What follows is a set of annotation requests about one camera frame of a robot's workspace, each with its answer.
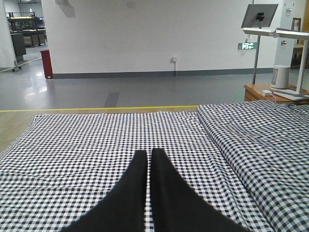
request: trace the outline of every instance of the bedside table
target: bedside table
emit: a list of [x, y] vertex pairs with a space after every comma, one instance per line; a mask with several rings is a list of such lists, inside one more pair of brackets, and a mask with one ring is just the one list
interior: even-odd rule
[[[244, 87], [245, 87], [245, 101], [268, 100], [277, 103], [292, 103], [298, 105], [309, 104], [309, 99], [301, 101], [293, 101], [275, 94], [274, 96], [276, 98], [274, 98], [273, 96], [263, 96], [262, 90], [269, 90], [270, 84], [255, 84], [255, 85], [248, 84], [245, 85]], [[293, 85], [289, 85], [289, 88], [296, 89], [296, 87]], [[309, 94], [309, 92], [305, 90], [302, 90], [302, 92], [305, 94]]]

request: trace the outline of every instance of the green exit sign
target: green exit sign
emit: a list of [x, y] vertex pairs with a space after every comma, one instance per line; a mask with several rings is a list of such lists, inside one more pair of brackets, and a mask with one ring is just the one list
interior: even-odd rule
[[252, 49], [256, 49], [256, 47], [257, 47], [257, 42], [238, 44], [238, 50], [252, 50]]

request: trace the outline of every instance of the black and white gingham sheet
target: black and white gingham sheet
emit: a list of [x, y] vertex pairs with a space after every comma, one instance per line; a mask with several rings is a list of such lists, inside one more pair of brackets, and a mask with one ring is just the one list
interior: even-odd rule
[[[0, 154], [0, 231], [61, 230], [104, 198], [135, 150], [150, 159], [154, 147], [215, 209], [251, 231], [273, 231], [191, 112], [34, 117]], [[145, 231], [153, 229], [148, 191]]]
[[309, 105], [203, 105], [210, 138], [276, 231], [309, 231]]

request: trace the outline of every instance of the white cylinder speaker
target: white cylinder speaker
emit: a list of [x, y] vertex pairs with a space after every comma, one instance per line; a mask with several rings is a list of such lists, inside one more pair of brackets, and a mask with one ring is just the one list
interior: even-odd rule
[[289, 85], [290, 66], [275, 65], [270, 88], [287, 88]]

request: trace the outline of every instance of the red bin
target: red bin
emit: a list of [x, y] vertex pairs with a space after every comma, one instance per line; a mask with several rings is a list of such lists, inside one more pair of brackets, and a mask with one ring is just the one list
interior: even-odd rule
[[52, 63], [50, 60], [49, 50], [43, 50], [40, 52], [42, 55], [44, 74], [46, 79], [54, 78]]

